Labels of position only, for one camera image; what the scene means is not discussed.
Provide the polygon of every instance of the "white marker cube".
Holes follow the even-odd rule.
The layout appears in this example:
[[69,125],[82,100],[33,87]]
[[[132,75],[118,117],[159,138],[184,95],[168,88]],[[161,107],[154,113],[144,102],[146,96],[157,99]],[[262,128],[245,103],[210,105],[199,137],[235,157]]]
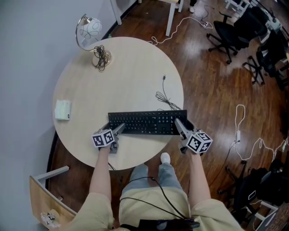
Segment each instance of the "white marker cube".
[[92,135],[92,140],[95,147],[101,148],[114,142],[112,130],[99,130]]
[[206,152],[212,142],[213,140],[205,132],[199,132],[191,135],[186,146],[194,153],[200,154]]

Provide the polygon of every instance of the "keyboard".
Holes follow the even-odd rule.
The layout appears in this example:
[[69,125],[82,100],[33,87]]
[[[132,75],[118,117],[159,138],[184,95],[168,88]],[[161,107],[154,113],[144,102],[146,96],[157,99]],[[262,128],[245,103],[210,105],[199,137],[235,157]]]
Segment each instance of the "keyboard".
[[108,113],[110,129],[126,124],[122,134],[179,135],[174,123],[176,118],[186,126],[186,110]]

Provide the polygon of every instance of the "white lamp shade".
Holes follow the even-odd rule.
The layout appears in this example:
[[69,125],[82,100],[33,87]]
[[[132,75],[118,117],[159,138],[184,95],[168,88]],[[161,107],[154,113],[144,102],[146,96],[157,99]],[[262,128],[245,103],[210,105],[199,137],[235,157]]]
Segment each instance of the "white lamp shade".
[[97,37],[102,29],[102,24],[97,18],[92,18],[91,22],[80,26],[79,33],[82,37],[90,39]]

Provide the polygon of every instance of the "curved lamp arm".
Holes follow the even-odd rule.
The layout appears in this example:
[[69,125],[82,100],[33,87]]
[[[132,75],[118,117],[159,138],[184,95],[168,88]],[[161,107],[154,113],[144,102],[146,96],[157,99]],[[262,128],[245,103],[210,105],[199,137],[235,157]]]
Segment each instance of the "curved lamp arm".
[[93,48],[93,49],[91,49],[91,50],[86,50],[86,49],[84,49],[84,48],[78,43],[78,39],[77,39],[78,26],[79,26],[80,22],[82,21],[82,19],[84,19],[84,18],[87,18],[87,17],[86,17],[86,14],[84,14],[84,15],[81,17],[81,19],[80,19],[79,22],[77,23],[77,26],[76,26],[76,29],[75,29],[76,43],[77,43],[77,45],[78,45],[82,50],[92,52],[92,51],[95,51],[96,48]]

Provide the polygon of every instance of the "lamp base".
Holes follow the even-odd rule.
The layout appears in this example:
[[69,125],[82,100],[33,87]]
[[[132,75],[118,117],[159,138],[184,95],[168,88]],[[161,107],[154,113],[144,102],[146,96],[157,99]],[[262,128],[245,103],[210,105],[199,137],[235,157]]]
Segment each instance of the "lamp base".
[[[112,54],[108,50],[105,50],[105,54],[107,56],[107,58],[105,59],[105,66],[108,66],[112,62]],[[98,61],[99,61],[99,58],[93,55],[92,64],[94,67],[97,67]]]

